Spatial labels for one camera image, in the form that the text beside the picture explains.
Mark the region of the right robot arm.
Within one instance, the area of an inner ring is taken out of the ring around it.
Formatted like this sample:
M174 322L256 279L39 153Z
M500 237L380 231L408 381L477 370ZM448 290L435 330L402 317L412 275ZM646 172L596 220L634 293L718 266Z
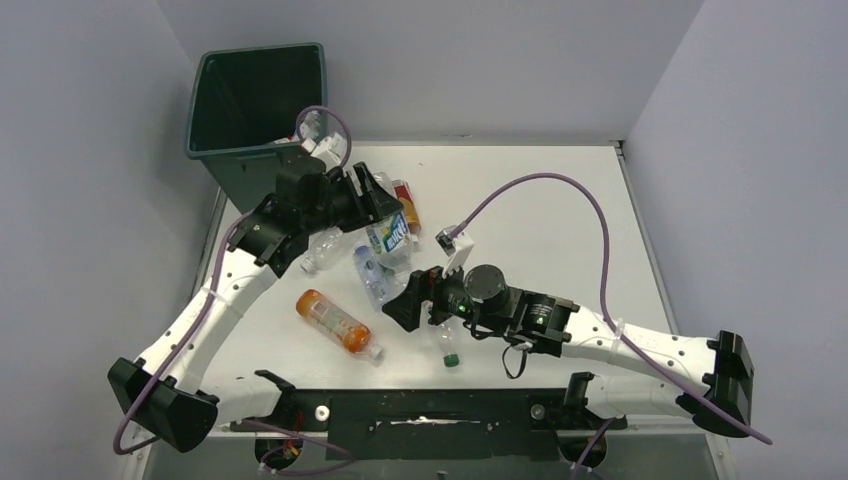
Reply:
M571 300L510 286L493 265L469 273L447 274L440 267L414 271L381 310L408 332L422 322L440 325L459 318L474 337L501 338L524 354L587 359L626 370L624 376L571 376L562 411L578 427L628 415L666 415L725 437L754 434L753 364L743 337L733 332L685 337L609 322Z

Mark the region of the green label green cap bottle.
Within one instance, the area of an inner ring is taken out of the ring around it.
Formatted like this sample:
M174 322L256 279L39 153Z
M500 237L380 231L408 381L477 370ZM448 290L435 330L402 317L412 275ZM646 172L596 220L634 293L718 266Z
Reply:
M441 351L443 365L446 368L455 368L460 365L460 356L453 340L453 331L449 321L445 321L432 327L437 345Z

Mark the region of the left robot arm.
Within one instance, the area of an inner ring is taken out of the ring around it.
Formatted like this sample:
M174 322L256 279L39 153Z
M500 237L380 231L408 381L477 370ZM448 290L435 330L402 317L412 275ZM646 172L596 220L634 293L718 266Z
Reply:
M270 416L284 381L259 371L204 387L216 353L254 302L307 251L312 235L357 231L401 210L363 162L352 172L315 158L285 162L274 191L226 230L211 276L177 319L136 358L119 358L109 369L124 413L114 453L128 455L157 441L188 452L216 426Z

